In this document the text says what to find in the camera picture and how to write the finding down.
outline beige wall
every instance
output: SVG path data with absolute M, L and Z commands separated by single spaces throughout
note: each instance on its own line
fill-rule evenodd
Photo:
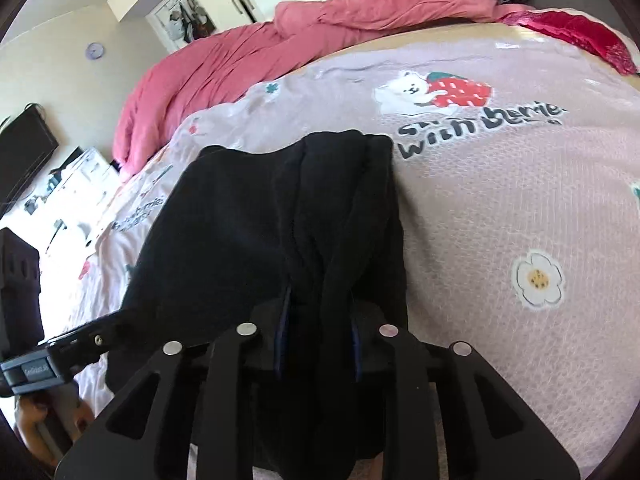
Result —
M 84 56 L 93 42 L 106 51 L 97 61 Z M 122 105 L 166 55 L 143 18 L 118 23 L 106 4 L 64 14 L 0 46 L 0 121 L 40 103 L 61 145 L 56 159 L 95 146 L 111 160 Z

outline silver screw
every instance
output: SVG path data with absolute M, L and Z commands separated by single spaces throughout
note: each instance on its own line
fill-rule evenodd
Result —
M 471 355 L 473 349 L 471 348 L 471 345 L 469 343 L 458 341 L 457 343 L 455 343 L 455 345 L 453 345 L 453 351 L 458 355 L 462 355 L 462 357 L 466 357 L 468 355 Z
M 380 334 L 384 337 L 396 337 L 400 331 L 395 325 L 383 325 L 380 327 Z
M 242 323 L 236 328 L 236 332 L 240 335 L 253 335 L 258 331 L 258 327 L 253 323 Z
M 169 341 L 162 347 L 162 351 L 167 355 L 176 355 L 182 352 L 182 343 L 179 341 Z

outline black cloth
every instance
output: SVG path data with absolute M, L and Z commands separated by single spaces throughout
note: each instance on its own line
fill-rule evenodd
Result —
M 141 250 L 122 308 L 148 313 L 146 332 L 110 352 L 108 386 L 166 341 L 212 341 L 290 286 L 287 374 L 258 400 L 264 447 L 286 480 L 347 478 L 372 416 L 362 407 L 381 409 L 354 384 L 350 304 L 407 326 L 391 153 L 388 137 L 355 130 L 260 155 L 205 148 Z

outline mattress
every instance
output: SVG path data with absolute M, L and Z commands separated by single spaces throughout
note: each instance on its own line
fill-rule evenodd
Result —
M 385 134 L 410 329 L 475 345 L 585 478 L 640 398 L 633 86 L 575 47 L 501 24 L 383 38 L 258 84 L 187 118 L 120 191 L 68 325 L 118 309 L 150 226 L 204 146 L 263 153 L 318 130 Z M 106 364 L 77 377 L 97 412 L 112 398 Z

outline yellow flower center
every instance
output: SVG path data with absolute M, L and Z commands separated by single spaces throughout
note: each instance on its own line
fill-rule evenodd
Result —
M 549 277 L 546 275 L 546 272 L 543 272 L 540 269 L 533 269 L 529 274 L 527 274 L 527 280 L 529 280 L 529 283 L 539 290 L 544 290 L 549 286 Z

